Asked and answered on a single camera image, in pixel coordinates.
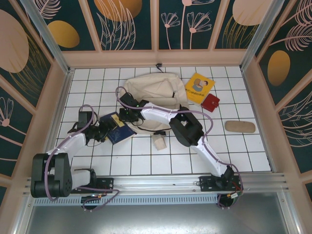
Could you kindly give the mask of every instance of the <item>yellow book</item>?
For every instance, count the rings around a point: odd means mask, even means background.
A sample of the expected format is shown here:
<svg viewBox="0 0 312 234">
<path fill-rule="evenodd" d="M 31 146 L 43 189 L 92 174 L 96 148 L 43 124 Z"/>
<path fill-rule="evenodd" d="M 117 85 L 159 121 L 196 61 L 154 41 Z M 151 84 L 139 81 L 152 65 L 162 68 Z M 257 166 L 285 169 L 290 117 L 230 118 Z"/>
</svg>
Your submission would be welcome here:
<svg viewBox="0 0 312 234">
<path fill-rule="evenodd" d="M 200 105 L 214 85 L 215 82 L 212 79 L 195 73 L 185 85 L 188 100 Z"/>
</svg>

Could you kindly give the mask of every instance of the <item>red wallet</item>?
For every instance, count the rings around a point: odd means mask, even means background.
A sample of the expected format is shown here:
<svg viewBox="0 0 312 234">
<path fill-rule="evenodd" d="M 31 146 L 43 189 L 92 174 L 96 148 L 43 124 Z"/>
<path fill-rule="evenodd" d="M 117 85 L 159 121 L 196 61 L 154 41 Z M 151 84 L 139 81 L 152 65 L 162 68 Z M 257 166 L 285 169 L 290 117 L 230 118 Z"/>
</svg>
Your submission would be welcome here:
<svg viewBox="0 0 312 234">
<path fill-rule="evenodd" d="M 202 102 L 201 107 L 212 112 L 215 110 L 216 107 L 218 107 L 219 101 L 220 99 L 218 99 L 216 96 L 208 94 L 206 99 Z"/>
</svg>

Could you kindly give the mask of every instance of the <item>white tiled floor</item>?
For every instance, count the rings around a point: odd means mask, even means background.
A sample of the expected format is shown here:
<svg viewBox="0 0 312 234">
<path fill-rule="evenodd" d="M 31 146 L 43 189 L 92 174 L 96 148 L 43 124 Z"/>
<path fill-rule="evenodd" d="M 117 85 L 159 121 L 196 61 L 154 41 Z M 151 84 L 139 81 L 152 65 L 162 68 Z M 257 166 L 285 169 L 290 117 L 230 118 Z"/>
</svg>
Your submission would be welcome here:
<svg viewBox="0 0 312 234">
<path fill-rule="evenodd" d="M 216 83 L 211 94 L 220 98 L 219 107 L 213 113 L 190 104 L 190 110 L 204 111 L 214 120 L 208 142 L 218 156 L 235 164 L 242 172 L 270 171 L 270 165 L 254 118 L 254 113 L 239 67 L 162 67 L 164 72 L 177 74 L 186 83 L 198 72 Z M 100 115 L 119 110 L 115 89 L 126 79 L 159 72 L 152 68 L 76 69 L 64 110 L 57 139 L 59 144 L 75 121 L 82 104 L 91 104 Z M 210 121 L 195 114 L 203 129 Z M 256 125 L 253 134 L 228 132 L 227 120 L 250 121 Z M 89 142 L 73 158 L 72 168 L 94 168 L 99 176 L 116 175 L 171 175 L 208 173 L 205 162 L 189 148 L 182 146 L 173 133 L 165 137 L 167 148 L 157 151 L 149 135 L 136 135 L 113 146 Z"/>
</svg>

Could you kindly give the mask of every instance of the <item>shoe insole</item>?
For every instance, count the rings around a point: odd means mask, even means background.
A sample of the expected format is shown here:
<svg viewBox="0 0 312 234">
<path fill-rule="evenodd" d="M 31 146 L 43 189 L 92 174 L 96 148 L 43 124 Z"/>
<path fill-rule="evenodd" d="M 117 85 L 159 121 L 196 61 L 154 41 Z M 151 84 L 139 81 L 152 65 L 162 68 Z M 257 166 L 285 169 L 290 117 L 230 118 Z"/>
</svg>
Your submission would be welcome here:
<svg viewBox="0 0 312 234">
<path fill-rule="evenodd" d="M 235 133 L 254 133 L 255 125 L 254 123 L 246 121 L 229 120 L 225 123 L 225 129 Z"/>
</svg>

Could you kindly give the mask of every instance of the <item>dark blue notebook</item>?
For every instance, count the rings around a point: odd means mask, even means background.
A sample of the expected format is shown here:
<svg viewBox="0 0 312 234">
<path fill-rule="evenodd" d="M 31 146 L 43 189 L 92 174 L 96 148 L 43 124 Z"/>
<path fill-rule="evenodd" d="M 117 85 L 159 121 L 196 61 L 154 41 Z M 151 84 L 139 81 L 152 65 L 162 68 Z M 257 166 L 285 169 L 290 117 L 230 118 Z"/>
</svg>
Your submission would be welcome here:
<svg viewBox="0 0 312 234">
<path fill-rule="evenodd" d="M 117 124 L 117 127 L 107 134 L 107 138 L 112 142 L 113 145 L 122 142 L 123 140 L 126 140 L 136 134 L 125 122 L 119 120 L 117 112 L 102 116 L 100 121 L 105 121 L 109 118 L 111 118 Z"/>
</svg>

